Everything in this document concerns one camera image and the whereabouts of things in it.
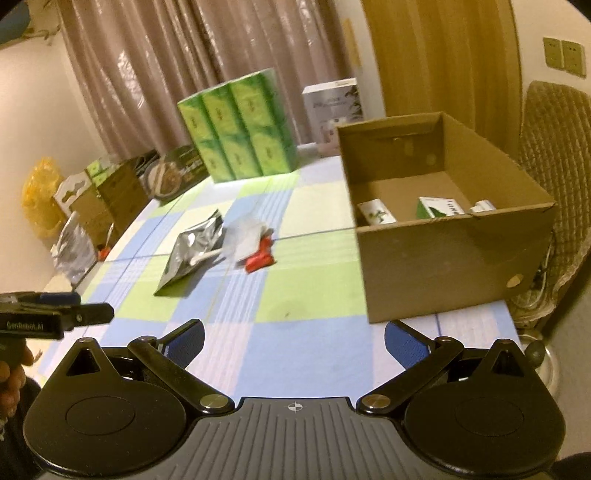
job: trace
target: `quilted chair cover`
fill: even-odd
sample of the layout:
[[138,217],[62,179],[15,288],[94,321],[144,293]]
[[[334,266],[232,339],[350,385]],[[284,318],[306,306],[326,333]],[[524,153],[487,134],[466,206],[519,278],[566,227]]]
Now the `quilted chair cover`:
[[552,314],[591,249],[591,98],[566,85],[532,82],[518,164],[558,203],[541,303],[528,311],[508,302],[515,325],[533,328]]

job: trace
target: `triangular hole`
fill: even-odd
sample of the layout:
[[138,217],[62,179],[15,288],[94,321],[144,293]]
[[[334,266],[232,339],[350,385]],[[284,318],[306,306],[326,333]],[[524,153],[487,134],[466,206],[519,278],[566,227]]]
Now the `triangular hole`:
[[497,375],[510,375],[512,377],[523,377],[523,370],[515,360],[512,353],[501,352],[499,358],[496,359],[495,366],[492,371]]
[[80,350],[66,375],[68,377],[75,377],[76,375],[95,374],[97,372],[100,372],[99,365],[96,363],[92,352],[88,348],[85,348],[84,350]]

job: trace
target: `gray ribbed surface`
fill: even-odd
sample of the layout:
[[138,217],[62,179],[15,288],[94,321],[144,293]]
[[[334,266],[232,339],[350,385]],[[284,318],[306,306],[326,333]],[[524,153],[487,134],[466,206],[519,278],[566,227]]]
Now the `gray ribbed surface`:
[[[288,407],[299,403],[302,408]],[[55,480],[45,474],[41,480]],[[455,478],[414,455],[391,422],[354,413],[344,398],[247,398],[226,417],[197,422],[184,445],[128,480]]]

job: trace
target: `yellow plastic bag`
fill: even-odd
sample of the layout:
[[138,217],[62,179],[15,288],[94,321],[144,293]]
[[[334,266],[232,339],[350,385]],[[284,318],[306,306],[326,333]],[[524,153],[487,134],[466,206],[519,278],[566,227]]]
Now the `yellow plastic bag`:
[[22,188],[22,209],[39,238],[56,237],[66,222],[66,215],[53,198],[63,180],[56,162],[44,157]]

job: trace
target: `white box with plant print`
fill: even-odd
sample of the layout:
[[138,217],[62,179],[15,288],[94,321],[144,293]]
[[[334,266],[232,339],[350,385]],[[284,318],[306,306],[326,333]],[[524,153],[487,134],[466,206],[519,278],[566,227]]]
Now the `white box with plant print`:
[[336,128],[363,121],[356,79],[307,86],[302,92],[312,138],[322,156],[339,155]]

